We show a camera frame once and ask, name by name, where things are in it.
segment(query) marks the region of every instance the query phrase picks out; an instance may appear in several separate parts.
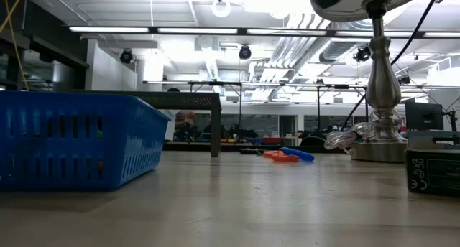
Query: yellow cable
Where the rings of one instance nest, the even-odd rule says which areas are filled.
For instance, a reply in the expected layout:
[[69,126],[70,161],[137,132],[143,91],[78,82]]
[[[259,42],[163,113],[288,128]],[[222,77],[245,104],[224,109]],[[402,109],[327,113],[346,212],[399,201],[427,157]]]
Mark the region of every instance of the yellow cable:
[[14,36],[14,30],[13,30],[13,23],[12,23],[12,20],[10,18],[11,17],[11,12],[9,11],[8,0],[5,0],[5,7],[6,7],[6,12],[8,12],[8,17],[7,17],[7,20],[5,20],[5,21],[8,21],[8,23],[9,23],[9,28],[11,30],[11,35],[12,35],[11,37],[13,37],[14,51],[16,52],[17,62],[19,63],[19,70],[21,70],[22,80],[24,81],[24,84],[26,86],[26,90],[28,91],[29,86],[27,85],[26,77],[24,75],[24,70],[22,69],[22,61],[21,61],[21,58],[19,57],[19,51],[17,49],[16,37]]
[[3,32],[3,29],[5,28],[6,26],[6,23],[11,19],[12,17],[12,14],[14,13],[14,10],[16,10],[16,7],[17,5],[19,4],[21,0],[16,0],[16,2],[14,2],[14,5],[13,7],[11,8],[11,11],[8,13],[8,15],[6,16],[6,19],[5,21],[3,22],[3,24],[1,24],[1,27],[0,27],[0,33]]

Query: lamp base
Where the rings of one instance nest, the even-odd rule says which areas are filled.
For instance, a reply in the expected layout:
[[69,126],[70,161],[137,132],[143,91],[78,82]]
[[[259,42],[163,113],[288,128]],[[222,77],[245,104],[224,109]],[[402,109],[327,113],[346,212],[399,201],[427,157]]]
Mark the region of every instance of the lamp base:
[[351,145],[351,159],[370,162],[405,162],[405,150],[408,143],[397,142],[372,142],[353,143]]

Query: small table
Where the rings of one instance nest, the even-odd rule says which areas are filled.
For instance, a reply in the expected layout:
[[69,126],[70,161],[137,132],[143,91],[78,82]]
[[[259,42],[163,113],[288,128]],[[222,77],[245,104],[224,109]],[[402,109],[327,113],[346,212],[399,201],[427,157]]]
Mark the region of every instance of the small table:
[[211,156],[221,151],[221,101],[218,93],[137,92],[108,90],[75,90],[75,93],[105,93],[131,95],[141,98],[160,110],[211,111]]

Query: blue plastic basket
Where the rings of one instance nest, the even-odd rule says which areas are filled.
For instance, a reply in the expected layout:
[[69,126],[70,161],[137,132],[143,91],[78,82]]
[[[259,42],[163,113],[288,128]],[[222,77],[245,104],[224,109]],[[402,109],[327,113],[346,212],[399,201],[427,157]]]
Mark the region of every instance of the blue plastic basket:
[[110,190],[160,162],[169,118],[137,97],[0,93],[0,189]]

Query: computer monitor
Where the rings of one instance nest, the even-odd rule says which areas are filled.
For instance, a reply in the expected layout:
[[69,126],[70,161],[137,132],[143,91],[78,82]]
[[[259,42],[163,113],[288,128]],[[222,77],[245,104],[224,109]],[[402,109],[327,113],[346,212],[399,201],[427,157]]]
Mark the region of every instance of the computer monitor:
[[408,129],[444,130],[443,107],[432,103],[405,103]]

